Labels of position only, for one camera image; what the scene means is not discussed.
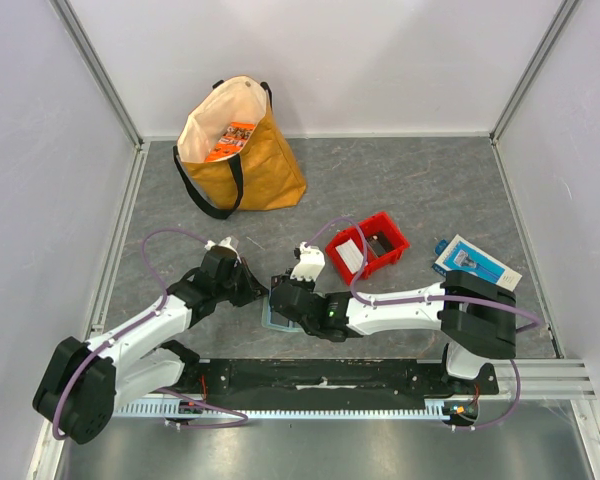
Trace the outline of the white credit card stack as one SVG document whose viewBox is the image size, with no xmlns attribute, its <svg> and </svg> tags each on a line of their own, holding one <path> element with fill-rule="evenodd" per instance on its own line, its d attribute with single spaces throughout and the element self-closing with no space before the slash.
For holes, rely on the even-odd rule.
<svg viewBox="0 0 600 480">
<path fill-rule="evenodd" d="M 355 275 L 363 265 L 364 256 L 357 244 L 349 239 L 335 247 L 335 250 L 352 275 Z"/>
</svg>

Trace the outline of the red plastic bin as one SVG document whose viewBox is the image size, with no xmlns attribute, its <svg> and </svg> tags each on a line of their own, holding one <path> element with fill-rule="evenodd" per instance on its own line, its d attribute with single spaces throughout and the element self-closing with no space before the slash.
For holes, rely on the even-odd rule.
<svg viewBox="0 0 600 480">
<path fill-rule="evenodd" d="M 382 233 L 392 249 L 384 256 L 377 258 L 371 251 L 367 238 Z M 361 221 L 358 227 L 349 227 L 337 233 L 326 246 L 326 255 L 331 260 L 336 271 L 346 285 L 350 285 L 355 275 L 352 275 L 338 256 L 335 247 L 347 240 L 352 239 L 362 251 L 364 256 L 363 271 L 360 279 L 366 280 L 373 273 L 384 267 L 396 264 L 403 253 L 410 248 L 410 242 L 399 229 L 391 216 L 385 212 L 378 212 L 367 219 Z"/>
</svg>

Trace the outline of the mustard yellow tote bag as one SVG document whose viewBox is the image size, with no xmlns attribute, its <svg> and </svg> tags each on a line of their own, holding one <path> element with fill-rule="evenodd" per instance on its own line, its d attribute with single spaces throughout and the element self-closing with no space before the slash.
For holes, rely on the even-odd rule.
<svg viewBox="0 0 600 480">
<path fill-rule="evenodd" d="M 240 153 L 218 162 L 204 160 L 232 122 L 256 128 Z M 235 76 L 216 82 L 189 114 L 173 161 L 193 203 L 224 220 L 236 211 L 270 211 L 297 205 L 307 181 L 273 112 L 266 82 Z"/>
</svg>

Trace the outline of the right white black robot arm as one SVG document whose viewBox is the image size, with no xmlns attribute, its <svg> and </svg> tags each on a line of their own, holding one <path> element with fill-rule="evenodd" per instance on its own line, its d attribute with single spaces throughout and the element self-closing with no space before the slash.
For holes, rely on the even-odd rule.
<svg viewBox="0 0 600 480">
<path fill-rule="evenodd" d="M 457 394 L 490 360 L 516 357 L 516 297 L 463 271 L 403 292 L 320 294 L 313 282 L 284 276 L 270 294 L 273 312 L 310 335 L 331 342 L 395 330 L 440 331 L 450 339 L 438 381 Z"/>
</svg>

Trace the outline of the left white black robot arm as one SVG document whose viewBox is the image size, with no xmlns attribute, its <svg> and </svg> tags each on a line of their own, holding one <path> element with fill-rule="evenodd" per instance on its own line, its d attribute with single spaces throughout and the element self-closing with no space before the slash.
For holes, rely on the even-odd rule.
<svg viewBox="0 0 600 480">
<path fill-rule="evenodd" d="M 216 245 L 200 266 L 167 287 L 147 309 L 86 341 L 70 336 L 55 348 L 32 405 L 57 440 L 93 440 L 115 410 L 172 386 L 196 388 L 197 355 L 174 337 L 214 313 L 218 304 L 243 307 L 267 288 L 233 249 Z"/>
</svg>

